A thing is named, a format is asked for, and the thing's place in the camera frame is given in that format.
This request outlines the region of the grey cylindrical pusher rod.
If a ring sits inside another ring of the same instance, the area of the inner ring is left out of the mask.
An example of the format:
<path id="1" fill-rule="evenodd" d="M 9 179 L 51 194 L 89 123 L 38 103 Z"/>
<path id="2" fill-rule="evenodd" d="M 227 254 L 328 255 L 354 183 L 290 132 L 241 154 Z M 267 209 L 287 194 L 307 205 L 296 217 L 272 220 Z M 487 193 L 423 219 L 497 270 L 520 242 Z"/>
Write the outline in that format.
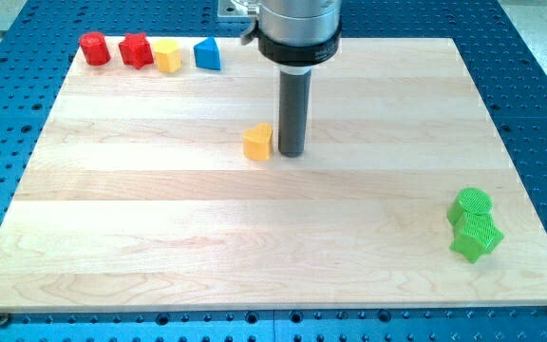
<path id="1" fill-rule="evenodd" d="M 279 76 L 278 151 L 294 158 L 304 152 L 311 69 L 281 68 Z"/>

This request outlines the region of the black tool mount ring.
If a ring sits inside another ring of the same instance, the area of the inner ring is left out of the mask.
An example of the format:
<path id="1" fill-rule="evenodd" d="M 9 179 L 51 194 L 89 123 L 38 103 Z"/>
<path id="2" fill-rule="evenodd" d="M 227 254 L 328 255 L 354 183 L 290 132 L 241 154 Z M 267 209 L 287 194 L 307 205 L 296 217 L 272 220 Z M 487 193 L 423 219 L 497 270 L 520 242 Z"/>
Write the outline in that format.
<path id="1" fill-rule="evenodd" d="M 265 35 L 257 24 L 258 50 L 267 59 L 285 67 L 312 67 L 328 61 L 339 48 L 342 24 L 339 23 L 331 38 L 322 43 L 293 47 L 277 43 Z"/>

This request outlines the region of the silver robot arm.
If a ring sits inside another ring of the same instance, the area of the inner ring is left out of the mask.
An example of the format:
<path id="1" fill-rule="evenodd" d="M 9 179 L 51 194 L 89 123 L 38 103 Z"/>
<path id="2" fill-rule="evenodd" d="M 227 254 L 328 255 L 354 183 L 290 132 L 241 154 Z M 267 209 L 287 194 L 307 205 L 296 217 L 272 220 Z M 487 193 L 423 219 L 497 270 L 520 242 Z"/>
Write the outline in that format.
<path id="1" fill-rule="evenodd" d="M 311 70 L 339 48 L 341 0 L 260 0 L 240 36 L 279 66 L 278 151 L 299 157 L 305 148 Z"/>

